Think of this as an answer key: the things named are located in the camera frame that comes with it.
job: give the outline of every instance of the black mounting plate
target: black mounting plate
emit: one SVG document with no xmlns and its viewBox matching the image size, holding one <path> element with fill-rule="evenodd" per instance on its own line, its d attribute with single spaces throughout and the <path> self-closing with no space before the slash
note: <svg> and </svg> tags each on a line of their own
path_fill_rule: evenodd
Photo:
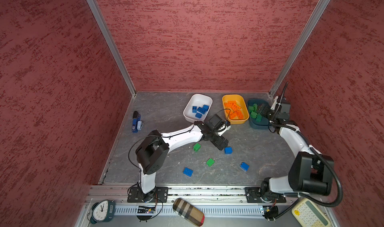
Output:
<svg viewBox="0 0 384 227">
<path fill-rule="evenodd" d="M 168 187 L 156 187 L 154 195 L 157 194 L 157 198 L 160 199 L 163 203 L 167 201 L 168 197 Z M 140 188 L 132 187 L 128 193 L 128 203 L 144 203 L 144 195 Z M 147 203 L 154 203 L 156 199 L 151 199 Z"/>
<path fill-rule="evenodd" d="M 245 190 L 245 197 L 247 198 L 247 203 L 264 203 L 264 204 L 268 204 L 268 203 L 271 203 L 273 204 L 273 202 L 265 202 L 262 200 L 262 198 L 258 197 L 257 196 L 257 193 L 259 192 L 259 187 L 245 187 L 244 190 Z M 276 203 L 286 203 L 287 200 L 285 199 L 285 197 L 282 197 L 282 198 L 276 198 Z"/>
</svg>

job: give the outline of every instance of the alarm clock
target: alarm clock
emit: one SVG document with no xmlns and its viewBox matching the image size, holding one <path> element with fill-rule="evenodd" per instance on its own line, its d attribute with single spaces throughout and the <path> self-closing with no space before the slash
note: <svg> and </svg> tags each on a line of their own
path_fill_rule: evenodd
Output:
<svg viewBox="0 0 384 227">
<path fill-rule="evenodd" d="M 92 215 L 89 220 L 91 224 L 111 221 L 115 213 L 115 205 L 114 201 L 109 201 L 107 199 L 95 203 L 91 208 Z"/>
</svg>

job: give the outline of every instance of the plastic container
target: plastic container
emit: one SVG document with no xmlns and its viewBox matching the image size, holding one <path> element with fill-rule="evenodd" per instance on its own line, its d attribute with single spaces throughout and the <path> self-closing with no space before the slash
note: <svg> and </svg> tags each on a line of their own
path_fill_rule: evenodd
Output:
<svg viewBox="0 0 384 227">
<path fill-rule="evenodd" d="M 248 106 L 251 106 L 253 104 L 256 104 L 256 105 L 267 104 L 268 106 L 270 106 L 267 101 L 262 99 L 250 99 L 248 100 L 247 104 Z M 260 122 L 256 122 L 256 119 L 249 118 L 249 125 L 253 129 L 268 129 L 268 122 L 269 122 L 268 119 L 265 117 L 263 117 Z"/>
<path fill-rule="evenodd" d="M 191 123 L 193 123 L 195 121 L 204 121 L 205 118 L 207 117 L 209 110 L 211 109 L 212 102 L 213 102 L 213 100 L 209 96 L 201 95 L 201 94 L 192 95 L 191 99 L 189 100 L 187 106 L 185 107 L 185 109 L 183 111 L 183 115 L 184 115 L 185 119 Z M 192 106 L 197 106 L 199 108 L 199 107 L 203 107 L 203 105 L 208 105 L 209 109 L 199 119 L 195 116 L 196 113 L 192 113 Z"/>
<path fill-rule="evenodd" d="M 236 104 L 241 107 L 240 111 L 243 113 L 244 118 L 238 119 L 237 116 L 235 117 L 235 119 L 228 118 L 231 124 L 244 124 L 247 121 L 247 119 L 249 118 L 248 106 L 245 105 L 245 101 L 241 95 L 224 95 L 222 100 L 224 109 L 226 109 L 224 103 L 228 102 L 229 100 L 235 100 Z"/>
</svg>

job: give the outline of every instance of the dark teal bin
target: dark teal bin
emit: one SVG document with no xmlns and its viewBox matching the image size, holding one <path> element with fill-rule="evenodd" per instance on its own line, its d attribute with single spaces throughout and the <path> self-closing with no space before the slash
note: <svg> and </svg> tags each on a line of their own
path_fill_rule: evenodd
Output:
<svg viewBox="0 0 384 227">
<path fill-rule="evenodd" d="M 250 100 L 248 100 L 247 104 L 248 104 L 248 106 L 251 106 L 254 104 L 256 104 L 256 105 L 267 104 L 268 107 L 270 107 L 269 103 L 265 100 L 262 100 L 262 99 L 250 99 Z M 251 117 L 249 117 L 248 121 L 249 121 L 249 125 L 253 129 L 268 129 L 269 120 L 265 117 L 263 117 L 260 122 L 256 122 L 256 119 L 253 119 Z"/>
</svg>

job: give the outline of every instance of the plaid pouch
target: plaid pouch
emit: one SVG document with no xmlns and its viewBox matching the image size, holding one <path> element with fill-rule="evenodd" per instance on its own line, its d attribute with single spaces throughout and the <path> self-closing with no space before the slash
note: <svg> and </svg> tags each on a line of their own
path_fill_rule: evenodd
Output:
<svg viewBox="0 0 384 227">
<path fill-rule="evenodd" d="M 180 216 L 189 220 L 192 224 L 196 226 L 202 226 L 204 223 L 204 214 L 200 210 L 196 209 L 193 205 L 189 204 L 187 201 L 178 198 L 173 203 L 173 210 L 175 210 Z"/>
</svg>

